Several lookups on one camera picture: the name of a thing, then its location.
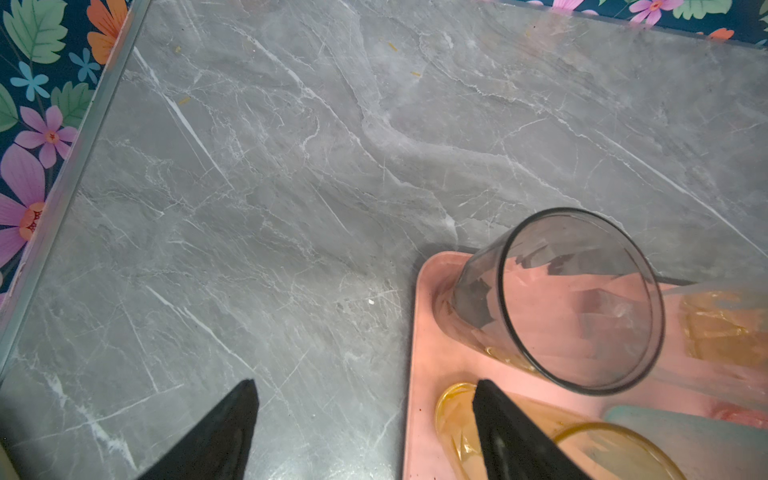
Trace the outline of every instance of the pink tray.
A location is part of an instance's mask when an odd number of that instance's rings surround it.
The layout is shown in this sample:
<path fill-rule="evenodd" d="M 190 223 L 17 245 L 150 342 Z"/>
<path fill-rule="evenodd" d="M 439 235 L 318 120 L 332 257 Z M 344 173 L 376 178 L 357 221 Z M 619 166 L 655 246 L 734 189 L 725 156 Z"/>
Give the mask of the pink tray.
<path fill-rule="evenodd" d="M 435 403 L 458 382 L 492 379 L 504 391 L 600 418 L 615 405 L 706 416 L 717 400 L 681 387 L 645 379 L 638 386 L 610 397 L 570 392 L 554 383 L 506 366 L 445 335 L 432 316 L 432 299 L 444 283 L 455 279 L 471 255 L 442 252 L 424 263 L 416 280 L 411 381 L 406 426 L 404 479 L 450 480 L 451 465 L 435 434 Z"/>

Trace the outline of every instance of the dark glass rim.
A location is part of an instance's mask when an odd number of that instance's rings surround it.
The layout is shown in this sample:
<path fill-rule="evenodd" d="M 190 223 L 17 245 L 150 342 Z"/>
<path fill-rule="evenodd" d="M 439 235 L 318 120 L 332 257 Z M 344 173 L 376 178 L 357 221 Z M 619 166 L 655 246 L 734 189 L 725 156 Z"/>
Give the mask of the dark glass rim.
<path fill-rule="evenodd" d="M 579 385 L 578 383 L 569 382 L 567 380 L 561 379 L 560 377 L 556 376 L 554 373 L 547 370 L 533 355 L 528 351 L 527 348 L 525 348 L 525 345 L 523 344 L 522 340 L 520 340 L 520 336 L 515 332 L 515 328 L 512 326 L 512 321 L 509 318 L 509 311 L 507 311 L 507 305 L 504 298 L 504 268 L 505 263 L 507 260 L 507 253 L 509 253 L 509 249 L 512 246 L 512 243 L 515 241 L 515 239 L 518 237 L 520 232 L 522 232 L 528 225 L 531 225 L 532 223 L 536 222 L 537 220 L 541 220 L 542 218 L 551 217 L 553 215 L 560 215 L 560 214 L 580 214 L 585 215 L 587 217 L 592 217 L 595 220 L 598 220 L 600 222 L 605 222 L 608 227 L 612 228 L 615 233 L 618 233 L 620 235 L 620 238 L 625 239 L 629 243 L 629 247 L 632 247 L 634 249 L 634 252 L 637 254 L 637 259 L 632 258 L 635 265 L 637 265 L 638 270 L 640 271 L 641 276 L 644 279 L 644 283 L 647 283 L 646 279 L 650 278 L 653 281 L 653 286 L 651 287 L 653 289 L 653 293 L 646 287 L 646 293 L 648 295 L 649 303 L 650 303 L 650 314 L 651 314 L 651 321 L 653 322 L 654 319 L 658 318 L 660 327 L 659 332 L 657 334 L 657 337 L 654 335 L 656 329 L 654 326 L 651 326 L 650 329 L 650 339 L 648 340 L 647 345 L 645 346 L 645 351 L 640 356 L 640 359 L 635 364 L 635 366 L 624 376 L 619 378 L 618 380 L 608 383 L 605 386 L 595 386 L 595 387 L 587 387 L 583 385 Z M 515 342 L 515 345 L 518 347 L 520 352 L 523 354 L 526 360 L 528 360 L 536 369 L 546 378 L 550 379 L 552 382 L 565 387 L 566 389 L 569 389 L 576 393 L 581 393 L 583 395 L 591 395 L 591 396 L 607 396 L 607 395 L 613 395 L 619 392 L 623 392 L 625 390 L 629 390 L 635 385 L 637 385 L 640 381 L 645 379 L 645 377 L 648 376 L 648 373 L 653 369 L 653 367 L 656 365 L 656 361 L 659 358 L 659 355 L 661 354 L 661 347 L 664 344 L 664 336 L 665 336 L 665 324 L 666 320 L 664 318 L 664 301 L 661 296 L 661 290 L 659 288 L 659 283 L 656 278 L 656 274 L 654 272 L 654 269 L 650 266 L 648 263 L 648 260 L 645 258 L 645 255 L 643 255 L 643 252 L 640 250 L 640 247 L 637 246 L 637 244 L 619 227 L 617 227 L 613 222 L 610 220 L 602 217 L 601 215 L 595 214 L 593 212 L 590 212 L 589 210 L 584 210 L 581 208 L 573 208 L 573 207 L 556 207 L 556 208 L 549 208 L 547 210 L 542 210 L 540 212 L 537 212 L 530 217 L 523 220 L 518 226 L 514 228 L 514 230 L 509 234 L 509 237 L 507 238 L 504 247 L 501 251 L 501 256 L 498 261 L 497 265 L 497 276 L 496 276 L 496 285 L 497 285 L 497 299 L 499 303 L 499 309 L 502 312 L 502 316 L 504 317 L 504 323 L 507 326 L 507 331 L 509 332 L 509 335 L 512 337 L 512 340 Z M 647 353 L 650 348 L 655 348 L 653 351 L 653 354 L 648 357 Z M 638 367 L 642 366 L 644 362 L 647 362 L 647 365 L 640 370 L 637 371 Z"/>

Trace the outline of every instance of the floral wallpaper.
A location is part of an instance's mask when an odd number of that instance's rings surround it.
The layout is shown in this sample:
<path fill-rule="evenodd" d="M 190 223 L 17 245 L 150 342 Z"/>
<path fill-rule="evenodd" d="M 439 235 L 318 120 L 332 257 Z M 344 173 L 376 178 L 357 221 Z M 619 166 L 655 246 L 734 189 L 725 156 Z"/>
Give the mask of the floral wallpaper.
<path fill-rule="evenodd" d="M 725 41 L 768 41 L 768 0 L 528 0 L 563 11 L 657 25 Z"/>
<path fill-rule="evenodd" d="M 2 0 L 0 303 L 91 105 L 131 0 Z"/>

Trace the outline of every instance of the blue flower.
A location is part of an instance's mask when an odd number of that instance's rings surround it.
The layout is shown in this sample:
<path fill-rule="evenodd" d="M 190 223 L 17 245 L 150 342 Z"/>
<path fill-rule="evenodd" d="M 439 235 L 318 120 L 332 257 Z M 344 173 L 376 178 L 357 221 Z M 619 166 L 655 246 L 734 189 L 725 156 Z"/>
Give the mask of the blue flower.
<path fill-rule="evenodd" d="M 51 97 L 51 94 L 43 90 L 42 87 L 40 86 L 44 83 L 48 83 L 47 75 L 39 74 L 33 78 L 32 69 L 29 67 L 29 65 L 27 65 L 23 61 L 20 61 L 18 63 L 18 69 L 22 71 L 22 75 L 24 75 L 24 78 L 12 77 L 11 85 L 13 85 L 14 87 L 24 87 L 26 85 L 27 100 L 33 101 L 35 99 L 35 92 L 38 92 L 40 96 L 43 98 Z"/>
<path fill-rule="evenodd" d="M 89 61 L 91 61 L 91 53 L 88 51 L 87 48 L 83 48 L 83 58 L 78 57 L 77 55 L 75 55 L 70 51 L 69 59 L 72 60 L 72 63 L 74 63 L 75 65 L 82 67 L 78 72 L 79 81 L 85 81 L 85 75 L 88 75 L 89 77 L 91 77 L 91 81 L 94 83 L 98 81 L 94 72 L 101 70 L 101 66 L 96 62 L 88 63 Z"/>

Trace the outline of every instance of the teal object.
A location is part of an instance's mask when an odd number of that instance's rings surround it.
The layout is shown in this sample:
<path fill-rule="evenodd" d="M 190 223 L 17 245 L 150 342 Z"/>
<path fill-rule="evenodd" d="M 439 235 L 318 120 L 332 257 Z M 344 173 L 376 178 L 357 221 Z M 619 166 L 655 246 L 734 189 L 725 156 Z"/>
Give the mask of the teal object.
<path fill-rule="evenodd" d="M 614 407 L 604 420 L 651 440 L 688 480 L 765 478 L 768 472 L 768 430 L 633 406 Z"/>

